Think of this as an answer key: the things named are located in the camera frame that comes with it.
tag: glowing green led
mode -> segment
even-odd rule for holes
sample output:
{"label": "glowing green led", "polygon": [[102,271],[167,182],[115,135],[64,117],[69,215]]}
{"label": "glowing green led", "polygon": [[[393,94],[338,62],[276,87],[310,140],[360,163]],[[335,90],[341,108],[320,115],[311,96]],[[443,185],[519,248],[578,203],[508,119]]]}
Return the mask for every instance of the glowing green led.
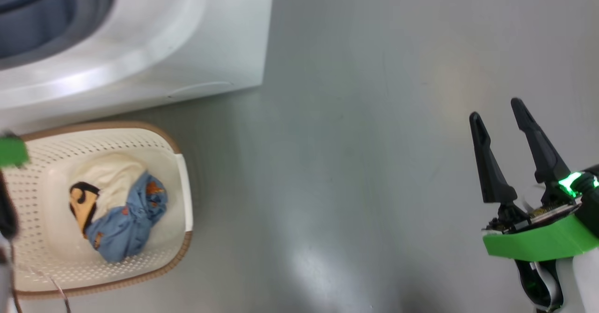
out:
{"label": "glowing green led", "polygon": [[563,187],[563,191],[570,194],[570,196],[572,196],[573,198],[576,198],[577,193],[574,190],[572,190],[572,188],[570,186],[572,185],[572,182],[574,182],[575,179],[580,177],[580,175],[582,175],[582,173],[574,172],[574,173],[571,173],[568,177],[566,177],[562,181],[559,181],[559,184]]}

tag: blue cloth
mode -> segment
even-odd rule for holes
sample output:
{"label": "blue cloth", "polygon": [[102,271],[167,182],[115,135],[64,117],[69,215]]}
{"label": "blue cloth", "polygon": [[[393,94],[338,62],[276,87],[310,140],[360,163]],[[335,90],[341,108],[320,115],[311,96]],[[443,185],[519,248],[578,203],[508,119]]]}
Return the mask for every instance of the blue cloth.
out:
{"label": "blue cloth", "polygon": [[141,252],[150,230],[167,211],[167,192],[145,172],[131,187],[126,205],[111,209],[85,231],[90,244],[107,262],[120,262]]}

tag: green plastic part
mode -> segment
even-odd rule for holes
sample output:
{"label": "green plastic part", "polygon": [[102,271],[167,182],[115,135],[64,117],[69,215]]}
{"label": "green plastic part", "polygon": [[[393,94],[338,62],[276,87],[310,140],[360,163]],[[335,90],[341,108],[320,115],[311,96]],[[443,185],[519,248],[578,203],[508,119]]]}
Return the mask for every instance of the green plastic part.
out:
{"label": "green plastic part", "polygon": [[555,223],[514,234],[487,234],[489,255],[526,262],[574,257],[599,247],[592,234],[572,213]]}
{"label": "green plastic part", "polygon": [[29,161],[27,146],[20,138],[0,138],[0,168],[19,166]]}

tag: white washing machine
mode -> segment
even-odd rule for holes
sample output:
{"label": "white washing machine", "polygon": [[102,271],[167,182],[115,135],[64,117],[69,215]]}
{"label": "white washing machine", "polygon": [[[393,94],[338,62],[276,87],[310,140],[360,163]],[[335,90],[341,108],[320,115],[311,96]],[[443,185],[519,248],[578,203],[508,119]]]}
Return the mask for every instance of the white washing machine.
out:
{"label": "white washing machine", "polygon": [[260,85],[271,0],[0,0],[0,128]]}

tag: laundry basket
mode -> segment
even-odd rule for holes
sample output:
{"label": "laundry basket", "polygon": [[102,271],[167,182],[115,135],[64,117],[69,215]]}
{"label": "laundry basket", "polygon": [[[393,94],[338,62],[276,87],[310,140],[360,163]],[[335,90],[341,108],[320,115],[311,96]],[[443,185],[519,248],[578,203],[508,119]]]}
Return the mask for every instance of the laundry basket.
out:
{"label": "laundry basket", "polygon": [[[174,268],[188,250],[193,217],[185,161],[163,131],[144,123],[75,125],[23,136],[30,162],[4,170],[19,215],[15,287],[19,298],[52,298],[52,277],[69,295],[125,287]],[[81,236],[68,207],[69,182],[84,162],[125,153],[145,162],[168,194],[167,212],[139,255],[106,262]]]}

